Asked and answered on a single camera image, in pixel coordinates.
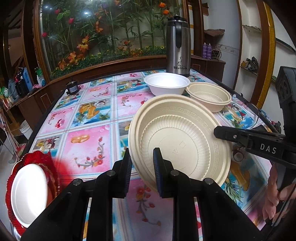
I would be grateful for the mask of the right hand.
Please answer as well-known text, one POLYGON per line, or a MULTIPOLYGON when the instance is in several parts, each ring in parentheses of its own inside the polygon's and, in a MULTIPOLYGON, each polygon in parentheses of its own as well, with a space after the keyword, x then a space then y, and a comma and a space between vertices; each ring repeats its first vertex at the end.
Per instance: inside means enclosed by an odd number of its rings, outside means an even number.
POLYGON ((265 201, 262 208, 262 215, 264 221, 268 219, 275 222, 280 214, 279 212, 276 212, 276 207, 278 206, 278 204, 281 201, 290 200, 290 203, 286 211, 284 211, 280 216, 281 218, 285 218, 292 207, 293 200, 295 199, 295 183, 286 186, 281 191, 278 191, 278 187, 276 184, 277 179, 278 172, 276 164, 273 164, 269 172, 265 201))

